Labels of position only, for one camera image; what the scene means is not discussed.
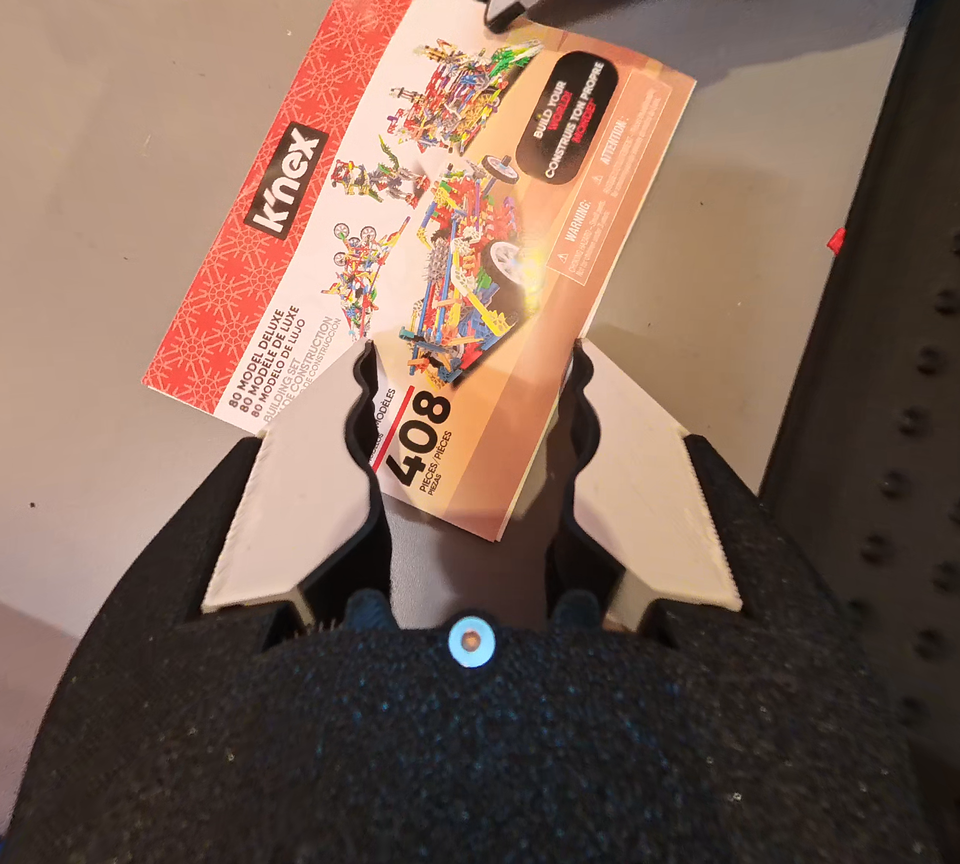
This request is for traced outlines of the toy instruction booklet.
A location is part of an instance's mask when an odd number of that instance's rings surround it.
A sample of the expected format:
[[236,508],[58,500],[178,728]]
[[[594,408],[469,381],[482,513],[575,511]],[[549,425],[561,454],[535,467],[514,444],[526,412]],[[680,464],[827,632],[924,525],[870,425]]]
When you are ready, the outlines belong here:
[[509,522],[696,81],[474,0],[332,0],[143,384],[254,433],[378,358],[382,490]]

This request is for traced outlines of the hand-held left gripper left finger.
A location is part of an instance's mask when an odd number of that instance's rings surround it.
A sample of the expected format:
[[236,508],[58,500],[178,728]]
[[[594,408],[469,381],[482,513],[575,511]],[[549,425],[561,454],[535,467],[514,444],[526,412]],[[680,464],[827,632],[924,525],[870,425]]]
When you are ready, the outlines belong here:
[[202,613],[287,603],[298,617],[392,616],[377,393],[375,345],[355,343],[260,434]]

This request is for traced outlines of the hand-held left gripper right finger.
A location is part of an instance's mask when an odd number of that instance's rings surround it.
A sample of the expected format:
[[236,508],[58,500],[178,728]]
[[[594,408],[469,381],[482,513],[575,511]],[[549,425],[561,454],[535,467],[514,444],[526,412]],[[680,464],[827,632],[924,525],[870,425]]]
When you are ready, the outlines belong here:
[[690,432],[589,341],[575,343],[561,396],[575,460],[551,541],[551,614],[573,592],[620,630],[661,599],[742,610]]

